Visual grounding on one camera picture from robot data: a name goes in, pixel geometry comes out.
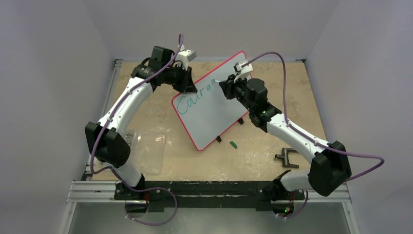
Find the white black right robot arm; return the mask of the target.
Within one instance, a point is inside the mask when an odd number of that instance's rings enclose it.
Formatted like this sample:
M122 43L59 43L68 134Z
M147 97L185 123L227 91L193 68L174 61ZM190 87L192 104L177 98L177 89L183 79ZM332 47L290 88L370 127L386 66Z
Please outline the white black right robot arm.
M352 175L345 147L315 137L289 121L267 98L264 81L258 78L235 79L230 75L220 81L226 99L236 99L249 112L252 124L296 150L310 164L308 171L287 170L274 179L273 199L286 198L293 191L314 190L329 196Z

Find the green marker cap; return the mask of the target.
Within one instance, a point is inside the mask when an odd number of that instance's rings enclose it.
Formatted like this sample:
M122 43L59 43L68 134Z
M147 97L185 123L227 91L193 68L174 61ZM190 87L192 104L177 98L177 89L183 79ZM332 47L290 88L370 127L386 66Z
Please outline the green marker cap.
M235 143L235 142L233 142L233 141L230 141L230 144L235 148L235 149L237 149L238 148L238 146L237 146L237 144Z

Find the pink framed whiteboard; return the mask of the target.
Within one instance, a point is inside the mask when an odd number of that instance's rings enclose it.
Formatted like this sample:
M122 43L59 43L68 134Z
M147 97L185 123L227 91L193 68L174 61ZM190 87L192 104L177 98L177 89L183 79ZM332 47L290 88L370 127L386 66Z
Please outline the pink framed whiteboard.
M197 93L180 93L172 98L172 107L197 151L208 147L247 113L236 99L226 99L215 82L227 80L235 73L235 63L245 59L245 52L239 51L195 81Z

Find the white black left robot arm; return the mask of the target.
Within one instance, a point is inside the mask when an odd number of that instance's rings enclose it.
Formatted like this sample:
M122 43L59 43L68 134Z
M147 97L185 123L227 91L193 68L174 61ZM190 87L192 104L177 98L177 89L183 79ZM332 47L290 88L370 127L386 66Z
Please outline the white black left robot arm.
M145 179L131 159L131 148L124 139L132 118L157 87L167 84L179 93L192 94L197 88L192 80L189 62L196 58L194 50L180 46L177 52L155 46L149 58L137 65L128 84L113 107L97 122L88 122L85 135L91 161L103 162L127 184L132 199L145 194Z

